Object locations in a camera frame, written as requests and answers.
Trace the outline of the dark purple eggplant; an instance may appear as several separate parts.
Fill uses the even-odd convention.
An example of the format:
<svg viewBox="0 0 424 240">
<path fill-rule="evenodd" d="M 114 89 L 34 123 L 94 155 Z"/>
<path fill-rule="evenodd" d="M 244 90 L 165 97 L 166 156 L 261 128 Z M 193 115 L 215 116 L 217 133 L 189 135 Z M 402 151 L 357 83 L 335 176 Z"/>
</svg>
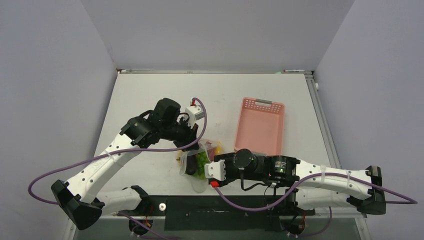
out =
<svg viewBox="0 0 424 240">
<path fill-rule="evenodd" d="M 186 167 L 185 167 L 185 173 L 187 175 L 194 175 L 197 173 L 198 164 L 197 159 L 195 155 L 188 155 L 186 157 Z"/>
</svg>

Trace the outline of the clear zip top bag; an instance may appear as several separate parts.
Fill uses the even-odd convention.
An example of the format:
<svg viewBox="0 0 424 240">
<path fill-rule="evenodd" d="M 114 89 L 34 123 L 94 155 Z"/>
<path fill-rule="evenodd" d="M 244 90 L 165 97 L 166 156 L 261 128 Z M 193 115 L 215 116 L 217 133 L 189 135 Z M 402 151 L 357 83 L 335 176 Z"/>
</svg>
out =
<svg viewBox="0 0 424 240">
<path fill-rule="evenodd" d="M 214 160 L 215 155 L 222 154 L 224 148 L 220 141 L 201 139 L 199 149 L 178 151 L 176 162 L 179 164 L 179 174 L 187 179 L 196 193 L 203 193 L 208 180 L 205 175 L 205 166 Z"/>
</svg>

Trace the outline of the red cherry tomato bunch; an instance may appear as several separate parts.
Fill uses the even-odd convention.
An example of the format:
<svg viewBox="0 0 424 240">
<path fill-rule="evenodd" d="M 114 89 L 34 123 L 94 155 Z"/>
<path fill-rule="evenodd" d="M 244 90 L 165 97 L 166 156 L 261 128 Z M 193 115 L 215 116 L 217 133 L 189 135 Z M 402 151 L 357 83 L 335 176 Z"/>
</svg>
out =
<svg viewBox="0 0 424 240">
<path fill-rule="evenodd" d="M 204 143 L 204 146 L 207 152 L 207 157 L 210 162 L 214 161 L 215 156 L 221 155 L 224 153 L 224 149 L 220 141 L 207 140 Z"/>
</svg>

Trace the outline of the pink plastic basket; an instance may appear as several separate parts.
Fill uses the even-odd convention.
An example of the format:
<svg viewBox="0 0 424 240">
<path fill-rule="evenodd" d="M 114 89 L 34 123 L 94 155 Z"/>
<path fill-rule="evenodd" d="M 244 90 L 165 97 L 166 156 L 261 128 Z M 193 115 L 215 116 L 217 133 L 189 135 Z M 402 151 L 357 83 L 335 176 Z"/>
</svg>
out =
<svg viewBox="0 0 424 240">
<path fill-rule="evenodd" d="M 234 150 L 248 149 L 267 156 L 283 151 L 285 105 L 280 102 L 245 97 L 237 123 Z"/>
</svg>

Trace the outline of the green grape bunch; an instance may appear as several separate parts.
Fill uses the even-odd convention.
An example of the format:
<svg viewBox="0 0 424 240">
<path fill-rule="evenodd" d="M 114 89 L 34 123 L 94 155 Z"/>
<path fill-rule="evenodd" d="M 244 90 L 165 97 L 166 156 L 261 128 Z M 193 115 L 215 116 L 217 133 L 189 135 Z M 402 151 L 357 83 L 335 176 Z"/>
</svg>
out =
<svg viewBox="0 0 424 240">
<path fill-rule="evenodd" d="M 205 165 L 210 163 L 210 160 L 208 158 L 208 154 L 206 151 L 199 152 L 195 155 L 197 160 L 197 176 L 204 180 L 205 177 Z"/>
</svg>

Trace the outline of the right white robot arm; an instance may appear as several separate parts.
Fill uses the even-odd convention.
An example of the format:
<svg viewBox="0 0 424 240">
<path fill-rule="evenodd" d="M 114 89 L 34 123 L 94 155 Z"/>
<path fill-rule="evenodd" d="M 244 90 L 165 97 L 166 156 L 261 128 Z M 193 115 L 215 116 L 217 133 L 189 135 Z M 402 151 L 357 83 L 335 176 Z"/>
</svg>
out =
<svg viewBox="0 0 424 240">
<path fill-rule="evenodd" d="M 216 155 L 204 167 L 209 184 L 220 188 L 239 180 L 257 181 L 269 188 L 285 188 L 281 199 L 267 200 L 265 208 L 281 208 L 289 214 L 316 208 L 355 208 L 367 215 L 386 213 L 382 174 L 378 166 L 345 170 L 317 165 L 284 155 L 258 155 L 243 148 Z"/>
</svg>

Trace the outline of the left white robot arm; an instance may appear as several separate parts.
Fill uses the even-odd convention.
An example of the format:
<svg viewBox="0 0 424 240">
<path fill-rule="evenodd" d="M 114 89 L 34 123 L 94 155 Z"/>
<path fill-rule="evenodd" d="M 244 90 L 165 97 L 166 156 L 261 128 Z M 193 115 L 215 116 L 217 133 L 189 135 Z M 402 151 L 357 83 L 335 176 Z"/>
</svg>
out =
<svg viewBox="0 0 424 240">
<path fill-rule="evenodd" d="M 143 215 L 149 208 L 149 195 L 138 185 L 101 192 L 105 184 L 130 160 L 142 152 L 154 152 L 151 145 L 168 140 L 174 151 L 199 149 L 203 136 L 198 120 L 207 120 L 204 104 L 196 97 L 181 111 L 174 100 L 163 98 L 153 110 L 130 118 L 109 146 L 83 170 L 66 181 L 57 180 L 52 193 L 78 230 L 91 227 L 101 216 L 120 211 Z"/>
</svg>

